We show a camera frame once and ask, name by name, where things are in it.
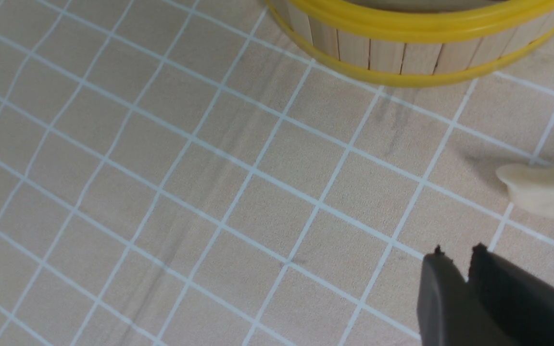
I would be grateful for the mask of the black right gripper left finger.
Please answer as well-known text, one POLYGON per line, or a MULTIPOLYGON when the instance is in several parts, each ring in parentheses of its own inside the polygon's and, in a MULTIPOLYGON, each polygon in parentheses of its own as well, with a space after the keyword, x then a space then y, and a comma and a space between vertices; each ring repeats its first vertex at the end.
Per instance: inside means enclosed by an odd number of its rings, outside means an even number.
POLYGON ((440 246, 424 256, 417 299, 423 346, 512 346, 440 246))

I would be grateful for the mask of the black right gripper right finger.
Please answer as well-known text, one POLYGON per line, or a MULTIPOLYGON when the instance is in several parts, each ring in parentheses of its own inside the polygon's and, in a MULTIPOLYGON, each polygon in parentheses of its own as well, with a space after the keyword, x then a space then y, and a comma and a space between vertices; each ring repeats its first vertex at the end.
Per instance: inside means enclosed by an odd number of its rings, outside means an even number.
POLYGON ((554 286, 482 244, 472 249, 468 285, 517 346, 554 346, 554 286))

